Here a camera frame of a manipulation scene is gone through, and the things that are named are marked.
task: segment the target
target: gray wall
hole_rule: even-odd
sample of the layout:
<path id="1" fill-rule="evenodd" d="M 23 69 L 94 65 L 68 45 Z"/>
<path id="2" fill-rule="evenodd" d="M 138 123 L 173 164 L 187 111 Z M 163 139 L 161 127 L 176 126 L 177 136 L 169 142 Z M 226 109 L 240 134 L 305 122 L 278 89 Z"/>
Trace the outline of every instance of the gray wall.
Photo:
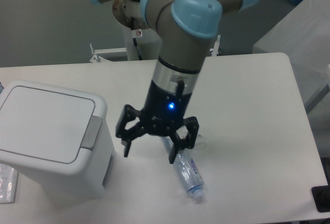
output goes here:
<path id="1" fill-rule="evenodd" d="M 112 3 L 0 0 L 0 67 L 87 62 L 90 42 L 124 46 Z"/>
<path id="2" fill-rule="evenodd" d="M 293 6 L 261 0 L 222 18 L 223 54 L 246 54 Z M 112 3 L 89 0 L 0 0 L 0 67 L 87 62 L 95 49 L 124 47 Z"/>

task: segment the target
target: robotic arm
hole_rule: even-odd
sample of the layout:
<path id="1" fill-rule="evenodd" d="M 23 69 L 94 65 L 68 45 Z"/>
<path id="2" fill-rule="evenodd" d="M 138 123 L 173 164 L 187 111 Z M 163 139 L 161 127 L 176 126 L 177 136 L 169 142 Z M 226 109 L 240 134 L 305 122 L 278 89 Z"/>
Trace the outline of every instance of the robotic arm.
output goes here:
<path id="1" fill-rule="evenodd" d="M 131 142 L 144 134 L 169 136 L 173 148 L 172 164 L 181 149 L 192 149 L 199 123 L 184 118 L 195 83 L 202 68 L 223 12 L 241 10 L 258 0 L 140 0 L 144 21 L 162 38 L 163 44 L 145 105 L 136 110 L 125 105 L 116 127 L 127 157 Z M 130 129 L 128 122 L 140 121 Z M 188 135 L 177 130 L 185 126 Z"/>

